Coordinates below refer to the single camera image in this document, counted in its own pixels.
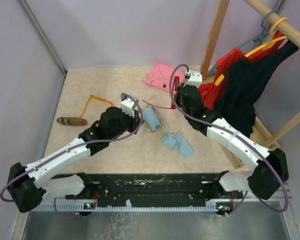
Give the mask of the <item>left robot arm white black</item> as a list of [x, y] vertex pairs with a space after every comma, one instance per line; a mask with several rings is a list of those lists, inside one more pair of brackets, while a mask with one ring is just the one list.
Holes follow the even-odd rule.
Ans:
[[90, 127], [63, 148], [23, 166], [10, 167], [5, 190], [21, 213], [35, 209], [42, 201], [67, 196], [91, 197], [94, 186], [83, 173], [56, 178], [63, 169], [89, 158], [107, 148], [111, 142], [125, 140], [136, 134], [144, 116], [140, 108], [111, 106]]

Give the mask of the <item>red sunglasses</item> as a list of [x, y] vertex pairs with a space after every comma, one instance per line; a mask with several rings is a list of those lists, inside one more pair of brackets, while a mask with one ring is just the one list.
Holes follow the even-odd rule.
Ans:
[[[178, 76], [174, 76], [172, 80], [172, 95], [174, 96], [178, 86], [180, 85], [180, 78]], [[158, 109], [164, 109], [164, 110], [175, 110], [176, 106], [171, 101], [170, 98], [168, 98], [168, 95], [158, 95], [154, 99], [143, 99], [144, 103]]]

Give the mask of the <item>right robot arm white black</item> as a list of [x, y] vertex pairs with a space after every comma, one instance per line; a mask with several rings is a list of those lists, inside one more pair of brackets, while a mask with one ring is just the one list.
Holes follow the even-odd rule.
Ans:
[[204, 107], [196, 86], [179, 86], [174, 100], [193, 129], [221, 144], [248, 167], [247, 171], [225, 173], [213, 185], [217, 197], [248, 191], [268, 200], [288, 180], [286, 154], [279, 148], [271, 150], [255, 143], [214, 110]]

